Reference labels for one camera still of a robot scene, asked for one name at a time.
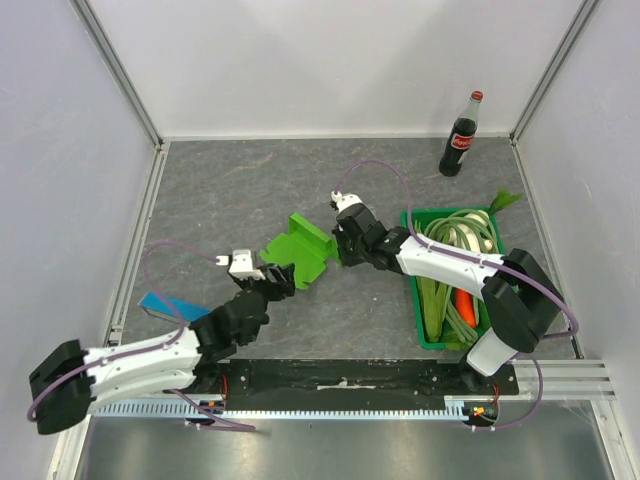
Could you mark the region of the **green paper box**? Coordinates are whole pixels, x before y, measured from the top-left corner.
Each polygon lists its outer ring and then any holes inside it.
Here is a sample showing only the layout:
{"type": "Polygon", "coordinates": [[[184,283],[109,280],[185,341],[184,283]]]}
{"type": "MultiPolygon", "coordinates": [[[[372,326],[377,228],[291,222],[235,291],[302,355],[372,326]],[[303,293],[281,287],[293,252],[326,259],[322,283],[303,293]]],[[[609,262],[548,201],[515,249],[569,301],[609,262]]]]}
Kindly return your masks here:
{"type": "Polygon", "coordinates": [[[294,265],[294,283],[307,290],[326,270],[333,259],[341,265],[336,240],[299,213],[288,218],[288,231],[276,236],[260,251],[265,263],[294,265]]]}

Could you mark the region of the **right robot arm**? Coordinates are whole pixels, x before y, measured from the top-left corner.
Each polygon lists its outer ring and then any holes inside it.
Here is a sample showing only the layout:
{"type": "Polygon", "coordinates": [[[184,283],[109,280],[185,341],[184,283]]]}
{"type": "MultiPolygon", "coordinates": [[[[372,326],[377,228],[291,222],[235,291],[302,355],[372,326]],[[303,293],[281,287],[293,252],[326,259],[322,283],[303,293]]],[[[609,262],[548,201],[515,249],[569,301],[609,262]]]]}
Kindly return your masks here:
{"type": "Polygon", "coordinates": [[[412,229],[387,229],[368,207],[340,207],[333,230],[343,265],[424,277],[482,300],[491,327],[475,341],[458,368],[467,392],[483,392],[494,374],[518,354],[531,354],[564,303],[536,260],[514,249],[507,255],[473,253],[430,240],[412,229]]]}

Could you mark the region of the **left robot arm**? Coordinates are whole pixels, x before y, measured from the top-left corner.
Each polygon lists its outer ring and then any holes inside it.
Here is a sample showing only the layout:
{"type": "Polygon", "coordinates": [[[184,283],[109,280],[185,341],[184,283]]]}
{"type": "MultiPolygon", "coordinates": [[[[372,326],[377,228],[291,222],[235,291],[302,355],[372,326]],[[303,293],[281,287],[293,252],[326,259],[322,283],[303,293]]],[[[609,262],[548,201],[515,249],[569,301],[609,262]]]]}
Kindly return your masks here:
{"type": "Polygon", "coordinates": [[[169,334],[116,347],[59,344],[29,375],[28,421],[50,435],[119,400],[191,387],[211,392],[217,363],[256,340],[269,322],[269,303],[294,295],[294,272],[292,264],[266,264],[242,274],[232,299],[169,334]]]}

